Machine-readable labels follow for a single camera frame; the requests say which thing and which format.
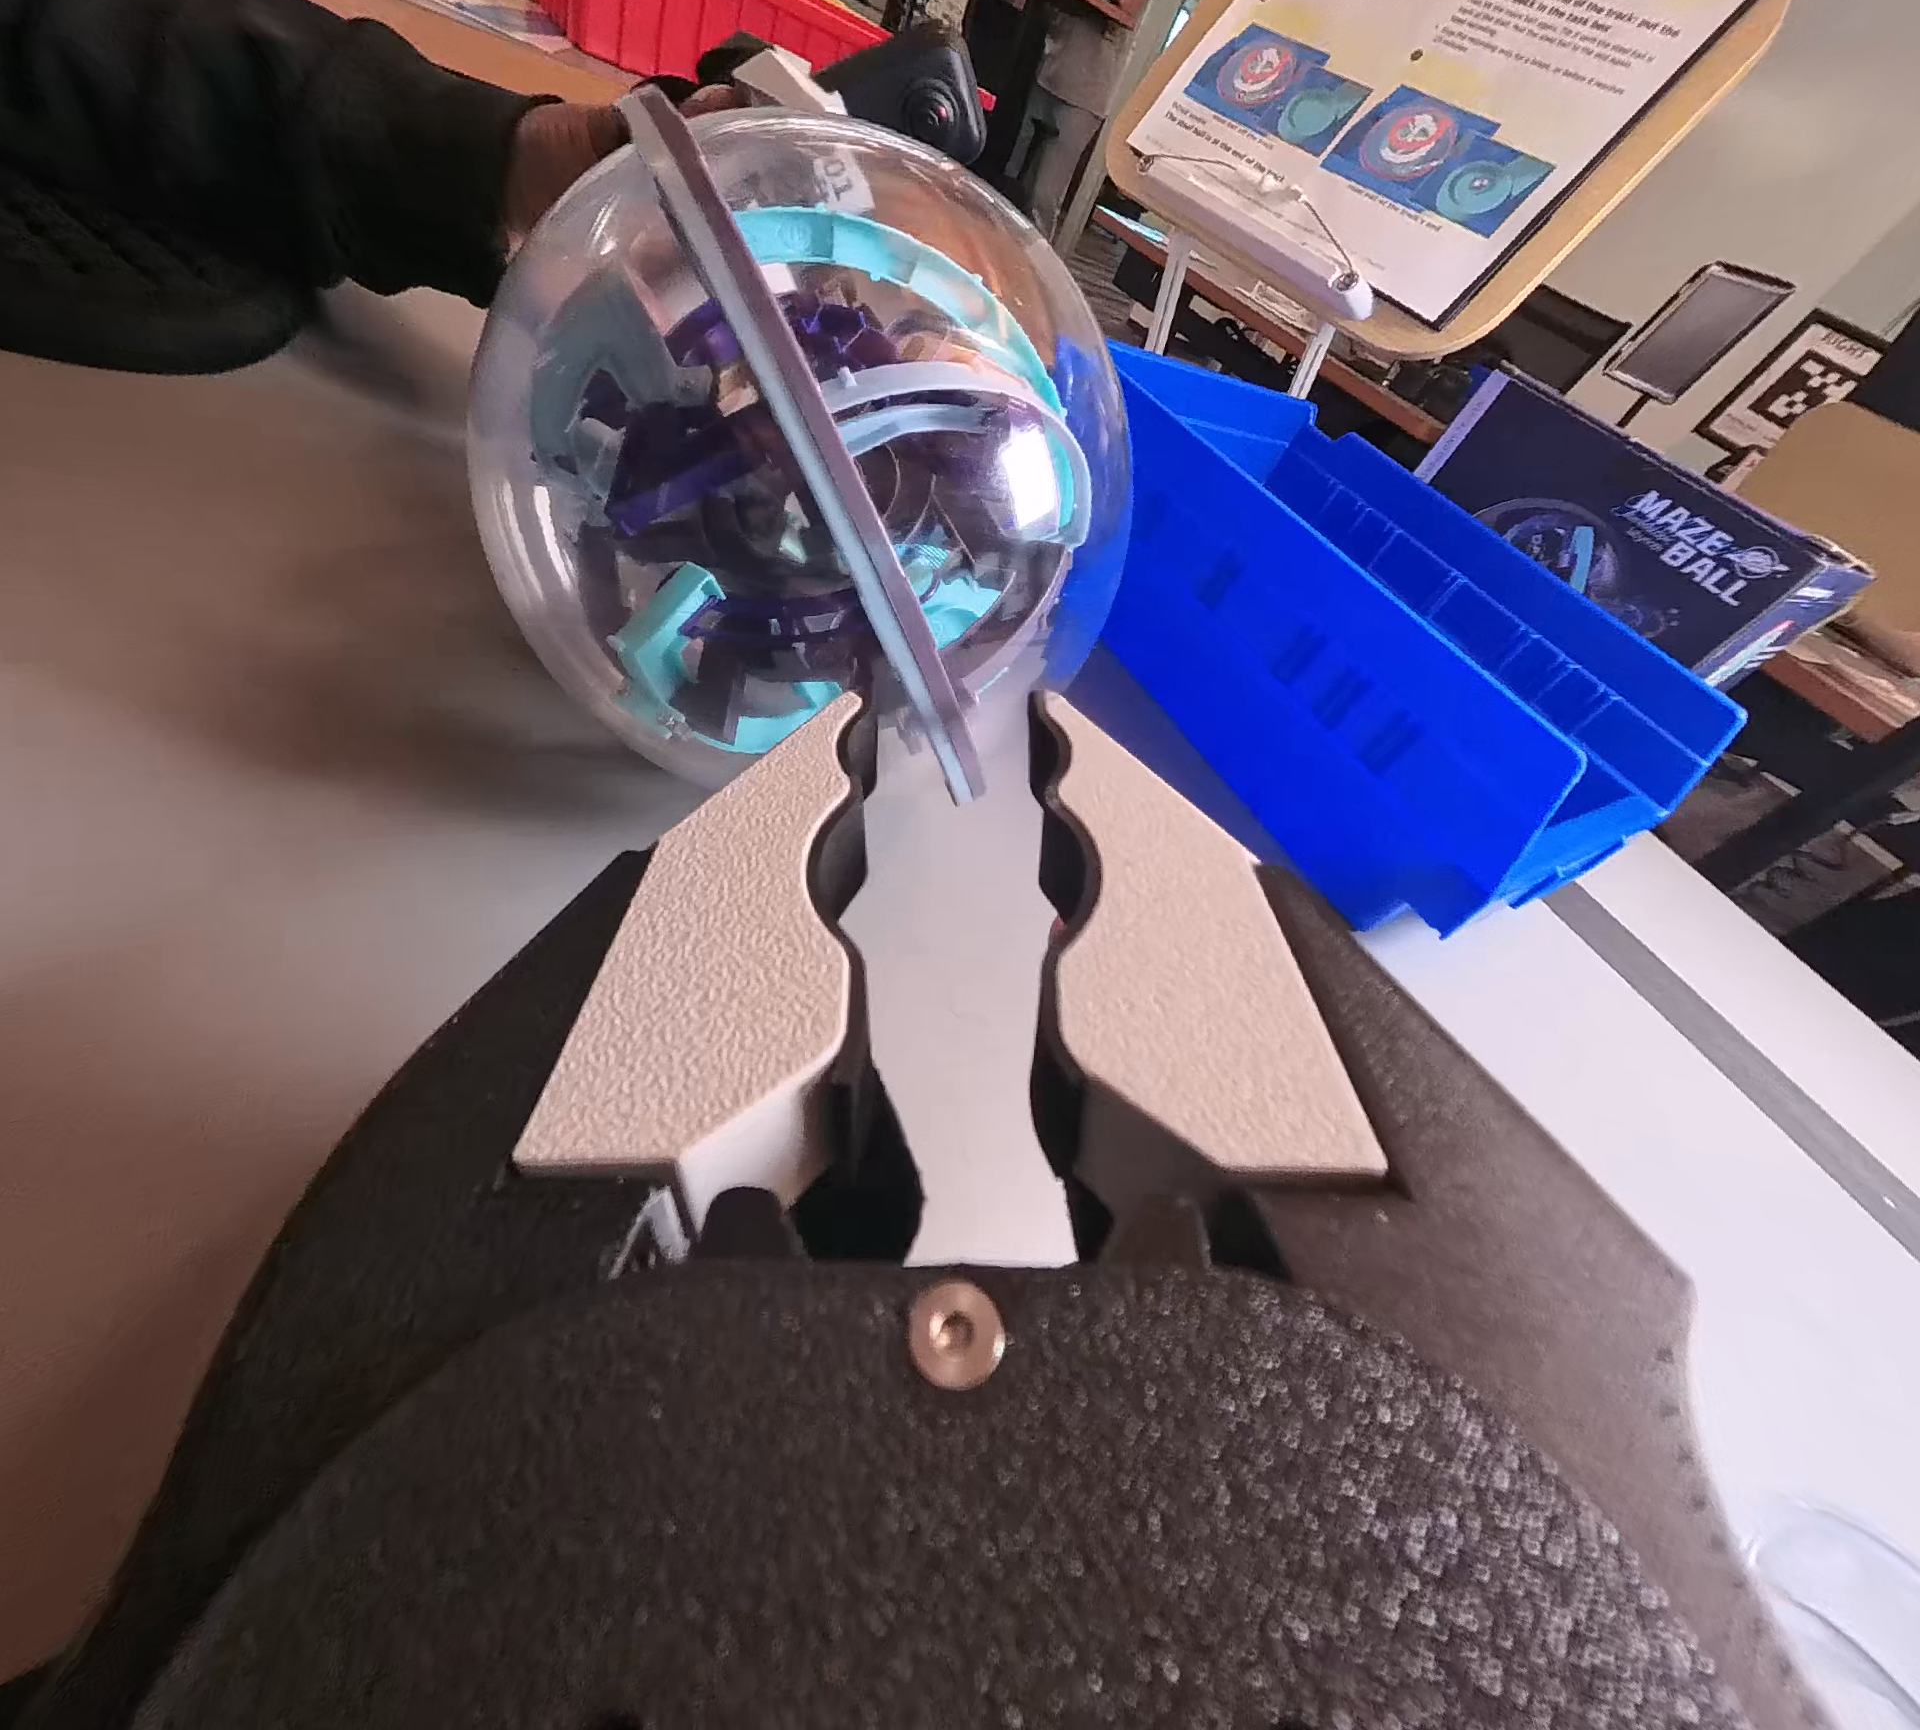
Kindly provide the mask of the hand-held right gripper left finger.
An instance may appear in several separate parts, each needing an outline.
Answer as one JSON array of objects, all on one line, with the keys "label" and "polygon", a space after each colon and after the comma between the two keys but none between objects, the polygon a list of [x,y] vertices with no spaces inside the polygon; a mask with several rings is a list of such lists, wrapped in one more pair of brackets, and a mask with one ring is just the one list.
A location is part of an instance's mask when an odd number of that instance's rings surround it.
[{"label": "hand-held right gripper left finger", "polygon": [[830,1161],[852,954],[816,852],[858,803],[852,693],[658,834],[510,1165],[643,1181],[687,1234],[731,1189],[788,1211]]}]

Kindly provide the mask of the clear plastic dish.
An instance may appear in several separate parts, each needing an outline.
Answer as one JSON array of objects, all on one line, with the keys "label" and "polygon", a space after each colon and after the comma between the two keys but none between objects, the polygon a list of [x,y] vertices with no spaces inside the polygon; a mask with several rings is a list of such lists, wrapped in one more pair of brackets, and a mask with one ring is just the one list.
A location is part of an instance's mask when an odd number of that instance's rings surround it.
[{"label": "clear plastic dish", "polygon": [[1745,1567],[1805,1645],[1856,1685],[1916,1710],[1916,1557],[1857,1518],[1773,1496]]}]

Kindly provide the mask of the blue plastic bin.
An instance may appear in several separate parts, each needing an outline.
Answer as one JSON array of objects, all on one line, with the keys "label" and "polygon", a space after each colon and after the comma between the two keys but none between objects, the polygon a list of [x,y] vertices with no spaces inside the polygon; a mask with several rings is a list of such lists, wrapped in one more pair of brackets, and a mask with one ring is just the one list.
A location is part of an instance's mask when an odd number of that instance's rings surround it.
[{"label": "blue plastic bin", "polygon": [[1099,646],[1352,931],[1583,879],[1745,724],[1311,401],[1108,356],[1133,512]]}]

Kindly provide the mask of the person's left hand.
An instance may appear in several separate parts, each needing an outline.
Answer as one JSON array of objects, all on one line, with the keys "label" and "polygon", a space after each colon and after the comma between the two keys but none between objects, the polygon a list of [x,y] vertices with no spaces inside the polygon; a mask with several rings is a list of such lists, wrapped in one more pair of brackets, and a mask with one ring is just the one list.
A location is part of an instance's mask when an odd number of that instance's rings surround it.
[{"label": "person's left hand", "polygon": [[629,141],[616,105],[542,102],[507,137],[498,184],[498,245],[512,254],[542,217]]}]

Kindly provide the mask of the instruction sheet clipboard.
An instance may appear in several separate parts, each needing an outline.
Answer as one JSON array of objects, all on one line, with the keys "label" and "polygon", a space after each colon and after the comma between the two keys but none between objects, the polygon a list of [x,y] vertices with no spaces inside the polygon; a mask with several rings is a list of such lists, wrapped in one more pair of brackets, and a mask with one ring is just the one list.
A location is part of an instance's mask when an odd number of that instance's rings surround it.
[{"label": "instruction sheet clipboard", "polygon": [[1108,130],[1181,254],[1311,332],[1499,327],[1762,60],[1787,0],[1203,0]]}]

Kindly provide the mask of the person's left forearm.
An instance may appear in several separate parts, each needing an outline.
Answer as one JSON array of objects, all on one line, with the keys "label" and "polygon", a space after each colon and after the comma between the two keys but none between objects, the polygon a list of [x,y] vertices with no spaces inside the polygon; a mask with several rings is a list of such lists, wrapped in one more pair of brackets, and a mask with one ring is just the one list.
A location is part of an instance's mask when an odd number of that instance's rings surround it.
[{"label": "person's left forearm", "polygon": [[542,102],[308,0],[2,0],[2,349],[201,373],[344,282],[487,307]]}]

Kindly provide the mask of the clear maze ball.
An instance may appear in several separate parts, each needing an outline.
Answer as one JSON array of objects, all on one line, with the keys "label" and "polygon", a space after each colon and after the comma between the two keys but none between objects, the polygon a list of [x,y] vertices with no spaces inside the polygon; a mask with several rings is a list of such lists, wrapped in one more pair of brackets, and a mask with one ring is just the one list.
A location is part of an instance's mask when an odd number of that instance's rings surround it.
[{"label": "clear maze ball", "polygon": [[924,143],[827,106],[684,119],[525,240],[468,377],[468,495],[546,675],[722,790],[852,693],[955,803],[1117,599],[1115,353],[1053,247]]}]

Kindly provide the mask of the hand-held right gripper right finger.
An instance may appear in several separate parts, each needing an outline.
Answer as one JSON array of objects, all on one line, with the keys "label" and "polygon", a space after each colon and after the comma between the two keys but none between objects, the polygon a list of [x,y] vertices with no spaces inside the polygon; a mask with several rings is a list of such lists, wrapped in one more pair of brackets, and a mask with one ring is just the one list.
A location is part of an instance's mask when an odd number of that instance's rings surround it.
[{"label": "hand-held right gripper right finger", "polygon": [[1065,865],[1043,1053],[1096,1199],[1369,1189],[1385,1151],[1261,865],[1070,702],[1035,705]]}]

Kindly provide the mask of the dark blue maze ball box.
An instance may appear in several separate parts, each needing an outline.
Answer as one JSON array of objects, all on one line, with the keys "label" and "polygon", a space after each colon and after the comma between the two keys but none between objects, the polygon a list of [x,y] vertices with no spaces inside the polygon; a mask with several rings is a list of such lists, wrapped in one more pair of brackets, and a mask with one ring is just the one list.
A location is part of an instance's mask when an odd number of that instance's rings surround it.
[{"label": "dark blue maze ball box", "polygon": [[1715,689],[1875,582],[1523,373],[1484,373],[1415,478]]}]

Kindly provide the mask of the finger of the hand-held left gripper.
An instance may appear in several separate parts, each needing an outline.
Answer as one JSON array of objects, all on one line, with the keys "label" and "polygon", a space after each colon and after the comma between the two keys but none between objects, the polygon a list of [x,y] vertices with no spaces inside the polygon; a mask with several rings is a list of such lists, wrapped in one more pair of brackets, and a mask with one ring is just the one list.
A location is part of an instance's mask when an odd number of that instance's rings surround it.
[{"label": "finger of the hand-held left gripper", "polygon": [[807,61],[779,46],[715,46],[695,66],[684,119],[772,106],[803,116],[842,116],[838,94],[816,82]]}]

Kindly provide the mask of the black and white marker tag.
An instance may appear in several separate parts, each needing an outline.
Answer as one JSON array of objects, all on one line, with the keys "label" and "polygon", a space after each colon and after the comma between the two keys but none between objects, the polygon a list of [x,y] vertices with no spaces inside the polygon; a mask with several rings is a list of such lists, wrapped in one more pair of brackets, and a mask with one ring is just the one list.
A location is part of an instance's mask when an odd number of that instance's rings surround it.
[{"label": "black and white marker tag", "polygon": [[1885,352],[1878,332],[1815,310],[1693,436],[1715,446],[1724,467],[1739,470],[1770,453],[1794,422],[1849,398]]}]

